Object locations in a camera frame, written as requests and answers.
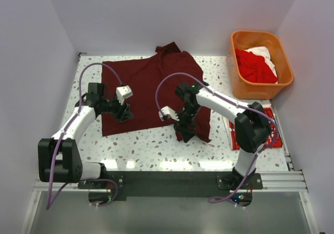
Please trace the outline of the dark maroon t shirt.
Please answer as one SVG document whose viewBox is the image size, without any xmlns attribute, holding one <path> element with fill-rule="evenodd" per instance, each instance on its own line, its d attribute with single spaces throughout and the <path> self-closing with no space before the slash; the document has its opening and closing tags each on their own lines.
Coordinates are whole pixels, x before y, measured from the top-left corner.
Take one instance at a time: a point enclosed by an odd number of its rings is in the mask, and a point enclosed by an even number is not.
<svg viewBox="0 0 334 234">
<path fill-rule="evenodd" d="M 127 101 L 133 118 L 118 122 L 111 114 L 102 114 L 102 135 L 110 136 L 142 129 L 172 124 L 172 120 L 161 121 L 157 104 L 181 109 L 183 103 L 175 95 L 176 87 L 194 79 L 203 79 L 203 70 L 190 53 L 181 51 L 172 42 L 156 47 L 156 54 L 144 59 L 106 61 L 102 67 L 102 83 L 112 98 L 119 82 L 123 81 L 132 92 Z"/>
</svg>

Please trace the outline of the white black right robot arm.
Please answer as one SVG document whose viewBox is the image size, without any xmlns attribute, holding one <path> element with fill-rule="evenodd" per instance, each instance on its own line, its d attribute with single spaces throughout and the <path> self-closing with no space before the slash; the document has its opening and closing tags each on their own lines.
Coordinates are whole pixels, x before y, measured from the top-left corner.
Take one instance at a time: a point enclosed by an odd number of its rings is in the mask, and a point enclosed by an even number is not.
<svg viewBox="0 0 334 234">
<path fill-rule="evenodd" d="M 177 112 L 174 129 L 186 143 L 196 133 L 195 118 L 203 107 L 213 110 L 233 122 L 235 139 L 240 147 L 238 159 L 230 175 L 222 178 L 222 183 L 230 190 L 246 184 L 248 177 L 255 173 L 255 159 L 272 134 L 269 117 L 258 102 L 247 104 L 234 100 L 216 90 L 208 91 L 199 83 L 186 82 L 177 86 L 175 94 L 184 102 Z"/>
</svg>

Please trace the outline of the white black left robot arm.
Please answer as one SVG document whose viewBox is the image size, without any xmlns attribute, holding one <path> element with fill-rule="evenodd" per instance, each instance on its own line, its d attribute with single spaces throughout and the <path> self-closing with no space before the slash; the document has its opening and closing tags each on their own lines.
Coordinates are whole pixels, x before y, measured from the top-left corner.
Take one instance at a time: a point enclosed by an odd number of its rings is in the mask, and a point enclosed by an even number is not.
<svg viewBox="0 0 334 234">
<path fill-rule="evenodd" d="M 126 99 L 133 94 L 130 86 L 122 84 L 112 98 L 104 94 L 103 83 L 89 83 L 88 91 L 80 96 L 71 117 L 50 138 L 38 143 L 39 178 L 53 184 L 78 183 L 83 180 L 103 179 L 106 167 L 102 163 L 84 163 L 78 143 L 99 115 L 110 114 L 118 122 L 133 117 Z"/>
</svg>

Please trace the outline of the bright red t shirt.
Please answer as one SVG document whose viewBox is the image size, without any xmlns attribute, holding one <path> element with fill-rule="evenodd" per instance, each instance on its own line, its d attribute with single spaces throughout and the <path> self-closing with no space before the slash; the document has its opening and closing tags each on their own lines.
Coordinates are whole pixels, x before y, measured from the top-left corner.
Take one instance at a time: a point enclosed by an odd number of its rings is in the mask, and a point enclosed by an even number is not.
<svg viewBox="0 0 334 234">
<path fill-rule="evenodd" d="M 278 83 L 276 77 L 262 56 L 254 55 L 245 50 L 235 49 L 240 75 L 251 83 Z"/>
</svg>

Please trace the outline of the orange plastic basket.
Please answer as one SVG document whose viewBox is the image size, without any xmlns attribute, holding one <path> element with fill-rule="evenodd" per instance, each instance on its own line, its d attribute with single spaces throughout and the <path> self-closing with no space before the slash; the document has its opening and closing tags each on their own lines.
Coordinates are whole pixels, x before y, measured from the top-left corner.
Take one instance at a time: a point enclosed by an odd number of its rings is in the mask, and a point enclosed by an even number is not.
<svg viewBox="0 0 334 234">
<path fill-rule="evenodd" d="M 239 99 L 272 99 L 294 79 L 279 39 L 269 32 L 233 32 L 226 61 Z"/>
</svg>

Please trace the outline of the white t shirt in basket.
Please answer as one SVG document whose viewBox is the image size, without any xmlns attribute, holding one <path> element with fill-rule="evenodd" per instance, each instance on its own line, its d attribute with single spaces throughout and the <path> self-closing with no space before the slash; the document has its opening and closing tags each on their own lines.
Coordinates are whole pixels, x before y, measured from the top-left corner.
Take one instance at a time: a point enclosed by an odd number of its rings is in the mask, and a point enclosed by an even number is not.
<svg viewBox="0 0 334 234">
<path fill-rule="evenodd" d="M 254 55 L 257 55 L 257 56 L 262 56 L 265 59 L 265 63 L 269 66 L 273 74 L 276 77 L 278 77 L 276 69 L 275 69 L 275 65 L 271 61 L 271 55 L 269 53 L 269 50 L 265 46 L 252 47 L 245 51 L 249 53 L 253 53 Z"/>
</svg>

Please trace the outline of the aluminium extrusion rail frame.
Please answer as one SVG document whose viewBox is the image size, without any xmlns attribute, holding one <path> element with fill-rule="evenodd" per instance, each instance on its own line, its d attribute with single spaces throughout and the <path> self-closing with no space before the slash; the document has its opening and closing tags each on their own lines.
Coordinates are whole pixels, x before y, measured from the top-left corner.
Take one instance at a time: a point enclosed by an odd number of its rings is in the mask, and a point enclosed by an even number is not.
<svg viewBox="0 0 334 234">
<path fill-rule="evenodd" d="M 153 164 L 129 160 L 119 166 L 116 160 L 111 159 L 100 163 L 85 162 L 73 170 L 64 168 L 60 163 L 39 167 L 38 179 L 33 187 L 35 196 L 46 191 L 55 198 L 64 188 L 88 191 L 90 200 L 99 206 L 130 196 L 213 196 L 214 202 L 223 198 L 244 207 L 250 204 L 250 197 L 256 192 L 297 192 L 311 233 L 319 233 L 308 202 L 304 174 L 294 170 L 290 162 L 284 162 L 284 167 L 279 170 L 255 168 L 245 179 L 235 172 L 231 160 L 192 163 L 174 159 Z M 108 192 L 114 193 L 111 200 L 107 197 Z"/>
</svg>

